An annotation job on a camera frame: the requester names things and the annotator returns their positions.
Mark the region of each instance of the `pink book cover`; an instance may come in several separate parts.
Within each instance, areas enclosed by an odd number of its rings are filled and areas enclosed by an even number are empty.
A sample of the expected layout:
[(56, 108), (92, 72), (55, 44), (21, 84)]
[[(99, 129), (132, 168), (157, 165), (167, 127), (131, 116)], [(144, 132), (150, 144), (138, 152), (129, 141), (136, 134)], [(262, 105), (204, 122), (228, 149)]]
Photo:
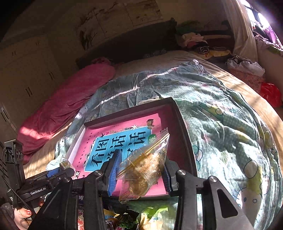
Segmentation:
[[(83, 178), (100, 169), (108, 161), (114, 150), (122, 151), (125, 160), (132, 151), (147, 145), (150, 139), (166, 127), (161, 126), (158, 113), (98, 129), (88, 127), (84, 133), (72, 165), (75, 177)], [(119, 196), (122, 181), (118, 180), (113, 196)], [(145, 196), (166, 195), (162, 178), (153, 185)]]

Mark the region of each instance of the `curtain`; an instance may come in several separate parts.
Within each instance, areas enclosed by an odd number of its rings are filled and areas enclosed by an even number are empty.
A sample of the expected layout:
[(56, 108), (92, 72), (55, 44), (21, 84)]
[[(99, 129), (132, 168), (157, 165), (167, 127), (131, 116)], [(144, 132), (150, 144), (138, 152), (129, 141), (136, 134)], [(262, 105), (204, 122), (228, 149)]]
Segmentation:
[(253, 62), (258, 61), (256, 41), (247, 19), (247, 13), (237, 0), (221, 0), (227, 15), (228, 22), (235, 37), (233, 54), (246, 57)]

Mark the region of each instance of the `red plastic bag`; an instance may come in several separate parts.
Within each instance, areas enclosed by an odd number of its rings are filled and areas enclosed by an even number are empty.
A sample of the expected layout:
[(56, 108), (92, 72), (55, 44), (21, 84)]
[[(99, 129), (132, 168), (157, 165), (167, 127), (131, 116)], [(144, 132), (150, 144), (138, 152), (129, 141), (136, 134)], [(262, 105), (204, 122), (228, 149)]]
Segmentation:
[(275, 85), (263, 82), (260, 88), (260, 95), (267, 100), (273, 108), (282, 106), (281, 92)]

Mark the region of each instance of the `person's hand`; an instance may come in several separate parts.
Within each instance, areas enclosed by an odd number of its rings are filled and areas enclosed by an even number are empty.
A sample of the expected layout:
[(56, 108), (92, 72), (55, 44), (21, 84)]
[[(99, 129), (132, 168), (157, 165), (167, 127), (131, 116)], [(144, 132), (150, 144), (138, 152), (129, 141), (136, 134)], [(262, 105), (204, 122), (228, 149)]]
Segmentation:
[[(39, 201), (39, 206), (44, 204), (43, 200)], [(32, 212), (25, 208), (15, 208), (14, 209), (14, 222), (20, 230), (27, 230), (31, 224), (31, 220), (28, 220), (32, 216)]]

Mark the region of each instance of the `wooden headboard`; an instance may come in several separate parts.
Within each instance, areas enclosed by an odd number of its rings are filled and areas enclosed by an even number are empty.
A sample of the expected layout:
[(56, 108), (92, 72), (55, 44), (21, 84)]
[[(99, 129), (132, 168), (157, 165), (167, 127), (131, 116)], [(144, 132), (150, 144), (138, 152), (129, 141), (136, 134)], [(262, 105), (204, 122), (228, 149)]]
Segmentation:
[(98, 57), (106, 57), (114, 63), (120, 63), (142, 59), (145, 54), (156, 50), (178, 50), (180, 47), (175, 39), (176, 24), (177, 22), (172, 18), (166, 22), (151, 24), (123, 33), (76, 59), (77, 66), (82, 69)]

